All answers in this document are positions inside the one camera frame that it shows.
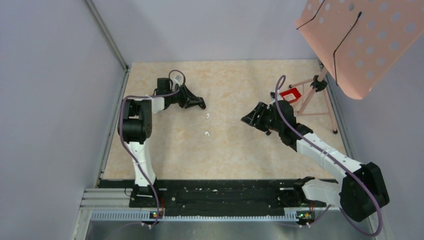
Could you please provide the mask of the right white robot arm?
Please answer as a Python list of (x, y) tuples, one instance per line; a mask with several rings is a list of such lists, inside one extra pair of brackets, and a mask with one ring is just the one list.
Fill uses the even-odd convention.
[(299, 206), (318, 201), (340, 208), (351, 220), (361, 222), (373, 214), (382, 217), (382, 207), (390, 202), (381, 169), (369, 162), (354, 160), (319, 138), (312, 129), (297, 121), (288, 101), (259, 102), (241, 121), (270, 135), (295, 152), (314, 160), (334, 178), (327, 182), (314, 177), (294, 184), (293, 200)]

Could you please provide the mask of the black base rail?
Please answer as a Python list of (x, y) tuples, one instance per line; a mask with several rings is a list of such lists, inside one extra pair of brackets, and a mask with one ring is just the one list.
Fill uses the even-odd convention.
[(93, 220), (160, 222), (293, 222), (306, 225), (328, 206), (301, 192), (306, 179), (157, 180), (140, 193), (131, 180), (101, 180), (81, 207)]

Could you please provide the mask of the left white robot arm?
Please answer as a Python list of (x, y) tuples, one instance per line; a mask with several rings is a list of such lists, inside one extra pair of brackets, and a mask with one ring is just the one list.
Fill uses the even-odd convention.
[(182, 109), (200, 107), (206, 109), (205, 100), (194, 95), (185, 80), (178, 77), (160, 77), (153, 95), (129, 96), (122, 101), (117, 130), (125, 150), (130, 154), (135, 170), (134, 197), (149, 207), (160, 202), (160, 193), (155, 189), (157, 176), (152, 167), (149, 138), (153, 133), (153, 114), (176, 104)]

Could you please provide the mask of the pink perforated music stand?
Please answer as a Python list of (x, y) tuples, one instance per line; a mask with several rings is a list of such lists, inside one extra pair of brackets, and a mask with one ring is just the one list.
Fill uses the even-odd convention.
[(422, 0), (309, 0), (295, 21), (337, 86), (364, 99), (424, 32)]

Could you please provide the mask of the red square box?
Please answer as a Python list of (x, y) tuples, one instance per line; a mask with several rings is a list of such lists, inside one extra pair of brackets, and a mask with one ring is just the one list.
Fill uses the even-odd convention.
[(290, 88), (279, 93), (283, 100), (290, 104), (295, 103), (302, 95), (297, 88)]

